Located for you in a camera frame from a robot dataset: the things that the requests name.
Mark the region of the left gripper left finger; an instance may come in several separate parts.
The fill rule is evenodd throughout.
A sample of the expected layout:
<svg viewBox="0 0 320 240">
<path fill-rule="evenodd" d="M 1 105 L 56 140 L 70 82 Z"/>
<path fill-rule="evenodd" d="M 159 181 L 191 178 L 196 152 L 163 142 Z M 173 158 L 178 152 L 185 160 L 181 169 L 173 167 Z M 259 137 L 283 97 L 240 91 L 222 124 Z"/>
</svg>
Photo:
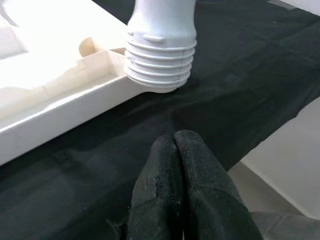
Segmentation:
<svg viewBox="0 0 320 240">
<path fill-rule="evenodd" d="M 161 136 L 135 182 L 125 238 L 182 239 L 184 206 L 180 154 L 171 136 Z"/>
</svg>

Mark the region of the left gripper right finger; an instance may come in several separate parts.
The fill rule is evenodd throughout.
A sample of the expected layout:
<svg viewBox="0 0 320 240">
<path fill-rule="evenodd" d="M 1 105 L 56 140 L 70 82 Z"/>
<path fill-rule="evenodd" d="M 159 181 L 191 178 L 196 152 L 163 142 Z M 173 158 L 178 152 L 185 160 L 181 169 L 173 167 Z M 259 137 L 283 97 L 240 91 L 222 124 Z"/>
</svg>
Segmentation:
<svg viewBox="0 0 320 240">
<path fill-rule="evenodd" d="M 204 140 L 195 132 L 174 134 L 187 197 L 186 240 L 261 240 L 263 236 L 238 190 Z"/>
</svg>

